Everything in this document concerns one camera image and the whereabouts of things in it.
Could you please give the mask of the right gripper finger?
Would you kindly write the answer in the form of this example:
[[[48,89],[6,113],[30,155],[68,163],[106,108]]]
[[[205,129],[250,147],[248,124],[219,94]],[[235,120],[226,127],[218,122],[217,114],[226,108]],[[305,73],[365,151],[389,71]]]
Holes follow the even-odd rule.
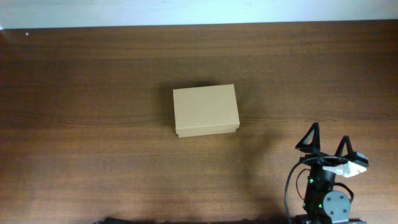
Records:
[[[295,148],[306,154],[320,154],[320,129],[318,123],[313,123],[305,136]]]
[[[335,156],[342,157],[344,149],[347,150],[347,156],[351,156],[352,154],[354,154],[349,136],[343,136],[337,147]]]

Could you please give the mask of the cardboard box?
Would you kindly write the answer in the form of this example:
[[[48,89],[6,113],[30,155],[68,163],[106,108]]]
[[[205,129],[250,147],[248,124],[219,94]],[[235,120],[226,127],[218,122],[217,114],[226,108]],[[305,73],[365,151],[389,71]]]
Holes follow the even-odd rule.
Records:
[[[178,137],[233,133],[240,126],[233,84],[173,90]]]

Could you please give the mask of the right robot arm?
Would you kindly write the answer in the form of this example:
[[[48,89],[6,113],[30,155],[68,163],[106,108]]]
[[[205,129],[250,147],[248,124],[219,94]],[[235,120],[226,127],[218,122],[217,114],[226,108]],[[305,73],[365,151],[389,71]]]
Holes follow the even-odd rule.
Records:
[[[311,125],[295,148],[305,156],[293,166],[285,186],[289,186],[298,166],[309,166],[305,195],[302,197],[306,213],[295,218],[288,217],[289,223],[363,223],[360,219],[349,218],[354,193],[345,184],[336,182],[335,178],[337,175],[350,178],[367,171],[368,157],[353,150],[348,136],[343,136],[332,156],[321,152],[318,123]]]

